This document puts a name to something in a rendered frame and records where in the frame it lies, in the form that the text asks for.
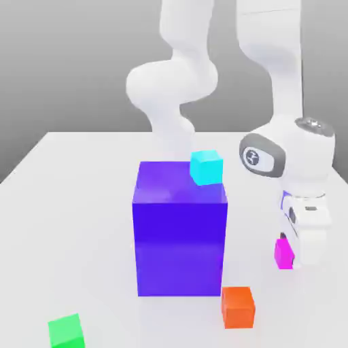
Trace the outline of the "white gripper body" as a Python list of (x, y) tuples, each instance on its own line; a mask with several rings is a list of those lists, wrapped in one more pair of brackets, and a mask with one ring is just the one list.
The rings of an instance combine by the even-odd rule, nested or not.
[(319, 264), (326, 250), (327, 231), (325, 229), (294, 229), (289, 226), (287, 239), (294, 252), (293, 268)]

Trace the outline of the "small magenta cube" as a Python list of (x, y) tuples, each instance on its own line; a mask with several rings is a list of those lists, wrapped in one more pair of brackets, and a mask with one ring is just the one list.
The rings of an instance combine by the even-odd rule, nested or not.
[(294, 252), (286, 238), (277, 239), (274, 257), (279, 269), (293, 269)]

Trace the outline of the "small orange cube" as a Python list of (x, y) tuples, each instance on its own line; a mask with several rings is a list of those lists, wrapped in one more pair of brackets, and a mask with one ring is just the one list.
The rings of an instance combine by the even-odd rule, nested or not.
[(225, 329), (253, 328), (256, 306), (250, 287), (222, 288)]

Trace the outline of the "small cyan cube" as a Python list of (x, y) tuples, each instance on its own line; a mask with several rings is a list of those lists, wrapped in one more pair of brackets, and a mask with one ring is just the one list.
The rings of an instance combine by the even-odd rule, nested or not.
[(190, 176), (198, 186), (221, 184), (223, 165), (223, 158), (216, 150), (192, 152), (190, 157)]

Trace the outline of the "small green cube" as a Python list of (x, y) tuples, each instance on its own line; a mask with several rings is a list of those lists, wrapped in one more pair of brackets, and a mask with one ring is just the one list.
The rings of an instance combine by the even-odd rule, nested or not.
[(50, 348), (86, 348), (77, 313), (48, 322)]

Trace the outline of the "large purple box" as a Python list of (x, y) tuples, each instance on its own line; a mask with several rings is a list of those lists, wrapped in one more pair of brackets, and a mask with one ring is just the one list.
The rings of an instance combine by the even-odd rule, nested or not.
[(142, 161), (132, 201), (139, 296), (219, 296), (228, 199), (189, 162)]

